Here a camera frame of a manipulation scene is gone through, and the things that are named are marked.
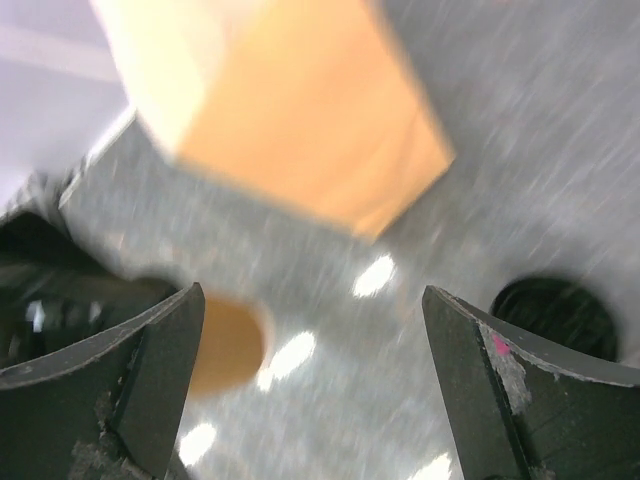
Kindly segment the brown paper bag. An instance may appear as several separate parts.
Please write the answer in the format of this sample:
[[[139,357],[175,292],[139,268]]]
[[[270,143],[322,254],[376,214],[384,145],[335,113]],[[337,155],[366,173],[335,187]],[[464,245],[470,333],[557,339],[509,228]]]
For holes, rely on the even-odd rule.
[[[96,1],[171,163],[377,237],[454,149],[374,1]]]

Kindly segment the stack of black lids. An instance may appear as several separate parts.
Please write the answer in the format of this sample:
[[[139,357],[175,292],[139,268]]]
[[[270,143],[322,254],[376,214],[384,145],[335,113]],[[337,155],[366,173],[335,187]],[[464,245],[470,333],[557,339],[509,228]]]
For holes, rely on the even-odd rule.
[[[592,289],[574,279],[516,279],[498,293],[490,313],[574,351],[610,362],[620,360],[613,311]]]

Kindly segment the single brown paper cup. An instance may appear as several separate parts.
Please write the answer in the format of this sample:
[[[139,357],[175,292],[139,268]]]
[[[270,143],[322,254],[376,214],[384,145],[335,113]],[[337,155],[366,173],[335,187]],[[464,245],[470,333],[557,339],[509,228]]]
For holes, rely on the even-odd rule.
[[[273,322],[263,305],[208,296],[189,394],[220,394],[252,382],[272,343]]]

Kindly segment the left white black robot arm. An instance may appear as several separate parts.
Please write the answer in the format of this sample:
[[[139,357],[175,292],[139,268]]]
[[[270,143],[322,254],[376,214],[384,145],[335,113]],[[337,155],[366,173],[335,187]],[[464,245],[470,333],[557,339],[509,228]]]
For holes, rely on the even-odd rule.
[[[45,219],[1,225],[1,367],[42,357],[117,326],[175,294],[154,278],[121,278]]]

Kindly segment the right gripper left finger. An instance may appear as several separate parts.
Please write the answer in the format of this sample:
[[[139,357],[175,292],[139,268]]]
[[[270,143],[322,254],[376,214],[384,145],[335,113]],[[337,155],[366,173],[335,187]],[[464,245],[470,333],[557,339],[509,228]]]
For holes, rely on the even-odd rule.
[[[177,433],[199,348],[198,283],[1,371],[4,479],[186,479]]]

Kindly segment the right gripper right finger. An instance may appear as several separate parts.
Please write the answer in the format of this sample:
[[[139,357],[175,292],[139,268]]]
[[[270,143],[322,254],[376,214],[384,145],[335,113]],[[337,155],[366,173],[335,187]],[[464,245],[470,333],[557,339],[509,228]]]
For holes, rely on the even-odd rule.
[[[468,479],[635,479],[639,372],[430,286],[427,335]]]

